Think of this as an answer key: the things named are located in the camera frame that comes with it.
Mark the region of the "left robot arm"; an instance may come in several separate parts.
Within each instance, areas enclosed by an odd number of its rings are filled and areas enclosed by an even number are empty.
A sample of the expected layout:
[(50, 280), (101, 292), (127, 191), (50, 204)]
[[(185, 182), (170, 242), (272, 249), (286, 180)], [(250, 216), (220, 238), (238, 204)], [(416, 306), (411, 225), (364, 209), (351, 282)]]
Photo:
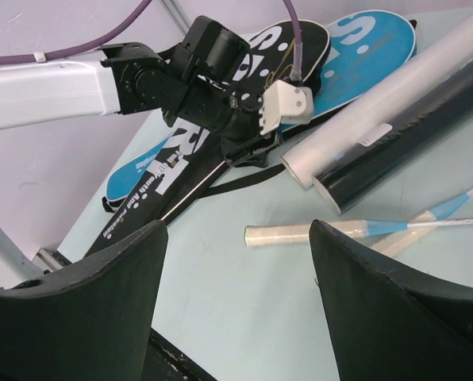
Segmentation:
[(0, 67), (0, 130), (83, 116), (161, 110), (210, 133), (224, 160), (263, 167), (281, 143), (266, 132), (257, 108), (241, 104), (231, 79), (249, 43), (221, 23), (200, 16), (164, 59), (141, 43), (104, 46), (104, 60), (59, 60)]

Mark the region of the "blue racket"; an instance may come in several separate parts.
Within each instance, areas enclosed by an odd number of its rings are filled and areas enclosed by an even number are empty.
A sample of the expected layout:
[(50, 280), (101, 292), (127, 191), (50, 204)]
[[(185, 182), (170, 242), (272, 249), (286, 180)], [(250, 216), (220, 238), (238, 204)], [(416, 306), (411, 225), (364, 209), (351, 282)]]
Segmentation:
[[(408, 228), (419, 227), (420, 223), (407, 221), (385, 221), (385, 220), (351, 220), (326, 222), (330, 229), (343, 233), (353, 239), (405, 231)], [(435, 222), (438, 227), (452, 227), (460, 225), (473, 225), (473, 217), (454, 218)], [(310, 234), (311, 224), (300, 225), (248, 225), (244, 229), (244, 243), (249, 247), (258, 247), (277, 244), (297, 244), (307, 242)]]
[(395, 257), (402, 250), (436, 229), (435, 222), (449, 219), (458, 209), (473, 198), (473, 187), (450, 198), (430, 210), (418, 214), (412, 223), (420, 223), (419, 227), (408, 228), (405, 231), (392, 233), (371, 245), (371, 249), (384, 256)]

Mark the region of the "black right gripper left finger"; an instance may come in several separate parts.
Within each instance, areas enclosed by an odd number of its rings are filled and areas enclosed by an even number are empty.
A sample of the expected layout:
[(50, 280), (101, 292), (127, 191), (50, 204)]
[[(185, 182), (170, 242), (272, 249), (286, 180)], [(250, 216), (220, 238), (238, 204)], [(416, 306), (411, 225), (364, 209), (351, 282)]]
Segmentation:
[(110, 247), (0, 288), (0, 380), (138, 380), (167, 250), (154, 221)]

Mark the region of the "black racket cover bag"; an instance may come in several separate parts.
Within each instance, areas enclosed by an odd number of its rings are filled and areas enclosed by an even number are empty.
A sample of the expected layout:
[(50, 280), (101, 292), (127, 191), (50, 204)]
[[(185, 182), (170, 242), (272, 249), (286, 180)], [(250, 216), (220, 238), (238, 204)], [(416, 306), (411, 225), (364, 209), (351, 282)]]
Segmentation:
[[(294, 24), (291, 21), (290, 23), (294, 33)], [(164, 59), (169, 59), (175, 46), (157, 53)], [(291, 72), (294, 63), (294, 38), (290, 42), (290, 47), (293, 52)], [(289, 76), (290, 73), (275, 82), (287, 81)], [(180, 150), (174, 154), (173, 167), (161, 173), (151, 168), (146, 170), (127, 199), (116, 212), (110, 214), (110, 220), (106, 225), (88, 241), (83, 249), (84, 256), (90, 256), (116, 244), (152, 221), (161, 220), (170, 223), (195, 200), (212, 194), (213, 183), (233, 165), (223, 159), (221, 144), (216, 137), (202, 128), (200, 130), (207, 132), (208, 135), (199, 148), (182, 143)], [(276, 169), (269, 165), (261, 168), (265, 170), (266, 177), (276, 173)]]

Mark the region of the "white shuttlecock tube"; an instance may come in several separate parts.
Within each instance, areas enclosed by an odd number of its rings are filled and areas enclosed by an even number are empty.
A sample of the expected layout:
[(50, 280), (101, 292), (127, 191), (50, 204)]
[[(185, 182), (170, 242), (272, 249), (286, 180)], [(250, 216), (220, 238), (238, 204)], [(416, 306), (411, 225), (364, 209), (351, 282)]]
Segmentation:
[(471, 59), (473, 13), (285, 152), (285, 168), (302, 189), (308, 189), (311, 177), (339, 154), (377, 125), (412, 106)]

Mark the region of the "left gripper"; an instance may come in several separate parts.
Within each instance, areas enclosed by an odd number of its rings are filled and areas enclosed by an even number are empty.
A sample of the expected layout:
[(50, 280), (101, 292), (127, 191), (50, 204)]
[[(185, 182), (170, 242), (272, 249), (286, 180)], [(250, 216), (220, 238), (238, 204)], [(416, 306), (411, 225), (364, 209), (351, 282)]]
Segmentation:
[(210, 17), (196, 17), (169, 63), (187, 92), (163, 112), (164, 120), (172, 125), (181, 118), (208, 130), (235, 167), (266, 167), (279, 139), (260, 136), (263, 88), (249, 79), (252, 65), (244, 38)]

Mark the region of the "left aluminium frame post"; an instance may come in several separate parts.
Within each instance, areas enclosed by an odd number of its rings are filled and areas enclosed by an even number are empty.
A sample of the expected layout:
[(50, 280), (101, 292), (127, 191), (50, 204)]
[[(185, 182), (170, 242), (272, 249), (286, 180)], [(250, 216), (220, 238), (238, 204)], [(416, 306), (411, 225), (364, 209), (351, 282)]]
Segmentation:
[(43, 274), (0, 228), (0, 287), (12, 288)]

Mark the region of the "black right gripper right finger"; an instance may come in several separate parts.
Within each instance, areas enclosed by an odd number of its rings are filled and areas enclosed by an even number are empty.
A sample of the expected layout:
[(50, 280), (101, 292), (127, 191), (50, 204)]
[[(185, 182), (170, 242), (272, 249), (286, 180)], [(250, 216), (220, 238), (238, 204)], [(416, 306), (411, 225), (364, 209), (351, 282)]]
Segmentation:
[(323, 221), (310, 250), (342, 380), (473, 380), (473, 287), (418, 271)]

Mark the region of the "black shuttlecock tube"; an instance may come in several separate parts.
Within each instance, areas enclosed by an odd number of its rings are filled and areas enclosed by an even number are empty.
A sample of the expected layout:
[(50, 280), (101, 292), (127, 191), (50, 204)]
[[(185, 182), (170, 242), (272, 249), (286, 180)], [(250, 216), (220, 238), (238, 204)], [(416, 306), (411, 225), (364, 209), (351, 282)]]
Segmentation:
[(473, 60), (313, 177), (343, 214), (473, 114)]

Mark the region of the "blue racket cover bag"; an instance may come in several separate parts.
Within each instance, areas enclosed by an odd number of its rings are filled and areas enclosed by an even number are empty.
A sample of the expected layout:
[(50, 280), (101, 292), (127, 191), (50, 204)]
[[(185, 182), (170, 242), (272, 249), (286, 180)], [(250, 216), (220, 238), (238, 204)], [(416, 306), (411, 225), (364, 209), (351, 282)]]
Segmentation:
[[(300, 24), (304, 83), (320, 89), (313, 95), (311, 122), (282, 124), (284, 140), (324, 123), (417, 52), (416, 22), (387, 10), (353, 13), (327, 26), (310, 20)], [(264, 91), (275, 80), (289, 75), (293, 38), (289, 21), (277, 22), (250, 38), (251, 51), (233, 78), (242, 83), (244, 104), (251, 103), (250, 94)], [(161, 173), (173, 167), (174, 154), (182, 143), (199, 148), (207, 135), (187, 121), (168, 129), (156, 117), (148, 119), (106, 180), (104, 211), (116, 212), (147, 169)]]

